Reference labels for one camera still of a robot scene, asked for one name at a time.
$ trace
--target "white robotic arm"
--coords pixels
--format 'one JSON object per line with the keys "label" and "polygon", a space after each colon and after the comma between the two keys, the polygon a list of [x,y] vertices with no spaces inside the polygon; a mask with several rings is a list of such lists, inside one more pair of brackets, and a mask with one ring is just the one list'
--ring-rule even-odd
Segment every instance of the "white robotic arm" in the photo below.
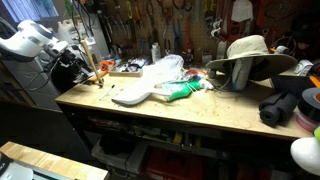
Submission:
{"label": "white robotic arm", "polygon": [[0,38],[0,53],[19,62],[32,61],[42,50],[56,58],[67,46],[66,41],[59,41],[47,28],[31,20],[22,21],[11,38]]}

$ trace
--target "wide-brim hat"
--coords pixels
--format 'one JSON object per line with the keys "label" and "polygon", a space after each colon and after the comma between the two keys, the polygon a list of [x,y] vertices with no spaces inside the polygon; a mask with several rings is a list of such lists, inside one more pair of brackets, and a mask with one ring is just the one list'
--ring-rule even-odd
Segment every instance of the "wide-brim hat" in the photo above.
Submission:
{"label": "wide-brim hat", "polygon": [[231,73],[237,59],[253,57],[250,80],[262,81],[295,66],[298,61],[285,54],[270,54],[264,37],[252,35],[234,41],[227,50],[227,59],[213,60],[206,64],[211,70]]}

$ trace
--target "wooden board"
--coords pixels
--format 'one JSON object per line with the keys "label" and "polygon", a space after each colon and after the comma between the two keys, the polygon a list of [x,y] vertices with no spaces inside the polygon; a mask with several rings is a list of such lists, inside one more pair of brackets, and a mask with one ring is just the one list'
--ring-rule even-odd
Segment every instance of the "wooden board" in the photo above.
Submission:
{"label": "wooden board", "polygon": [[109,172],[13,142],[0,148],[10,158],[77,180],[105,180]]}
{"label": "wooden board", "polygon": [[[297,109],[285,124],[270,127],[262,123],[258,106],[273,92],[269,81],[262,82],[262,85],[249,85],[249,88],[241,93],[205,91],[202,89],[192,93],[188,98],[171,103],[166,102],[164,97],[157,95],[151,95],[142,103],[130,107],[119,105],[111,100],[122,89],[130,86],[136,80],[137,78],[110,77],[107,75],[105,86],[102,89],[97,86],[77,85],[59,96],[56,102],[137,117],[277,138],[295,139],[312,136],[311,133],[296,123]],[[115,85],[114,89],[108,96],[99,101],[99,97],[112,85]]]}

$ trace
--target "pegboard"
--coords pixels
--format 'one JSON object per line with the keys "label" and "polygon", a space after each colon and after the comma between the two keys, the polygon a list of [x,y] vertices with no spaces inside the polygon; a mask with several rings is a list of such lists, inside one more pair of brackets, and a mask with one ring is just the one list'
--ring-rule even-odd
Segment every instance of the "pegboard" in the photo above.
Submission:
{"label": "pegboard", "polygon": [[[190,28],[190,40],[192,42],[192,46],[194,49],[194,62],[201,62],[201,56],[202,52],[211,52],[213,54],[213,57],[215,57],[215,51],[217,42],[215,39],[211,39],[206,31],[206,23],[204,20],[205,12],[204,9],[204,1],[200,0],[200,8],[199,8],[199,21],[196,22],[195,20],[195,6],[191,9],[190,12],[183,11],[181,13],[178,11],[174,5],[172,0],[162,0],[163,2],[163,8],[172,8],[173,9],[173,18],[169,22],[169,25],[167,27],[166,35],[163,38],[163,32],[166,27],[165,18],[162,16],[162,10],[160,6],[158,5],[157,0],[137,0],[138,5],[140,7],[141,11],[141,19],[144,25],[144,28],[141,29],[138,24],[135,24],[135,32],[136,37],[144,39],[145,42],[148,42],[148,36],[152,34],[152,27],[149,20],[149,16],[146,10],[147,2],[151,1],[153,5],[153,11],[154,11],[154,24],[155,28],[158,30],[158,37],[159,37],[159,45],[161,48],[161,55],[162,57],[165,55],[165,49],[164,49],[164,38],[169,39],[171,42],[171,51],[170,53],[173,53],[174,51],[174,31],[173,31],[173,20],[176,21],[176,24],[178,22],[178,19],[180,21],[180,44],[182,46],[182,49],[184,47],[184,41],[185,41],[185,33],[186,33],[186,23],[187,23],[187,17],[191,16],[191,28]],[[133,18],[137,18],[137,13],[135,8],[133,7],[135,1],[131,0],[132,5],[132,14]],[[180,6],[183,3],[183,0],[175,0],[176,4]],[[186,0],[186,2],[190,2],[192,5],[195,5],[195,0]],[[128,8],[126,5],[126,0],[118,0],[118,3],[120,5],[120,8],[116,8],[115,1],[105,0],[105,4],[107,5],[107,11],[108,15],[110,17],[117,17],[117,13],[121,15],[121,18],[123,21],[125,19],[128,19]],[[125,46],[125,42],[128,40],[128,37],[123,33],[123,30],[117,26],[114,22],[112,22],[111,18],[111,26],[113,33],[111,34],[112,41],[114,44],[118,44],[120,46]],[[139,47],[141,44],[137,42],[134,44],[133,50],[125,50],[128,56],[136,56],[141,53],[141,48]],[[145,44],[145,49],[142,51],[143,54],[151,55],[151,50],[149,49],[148,43]]]}

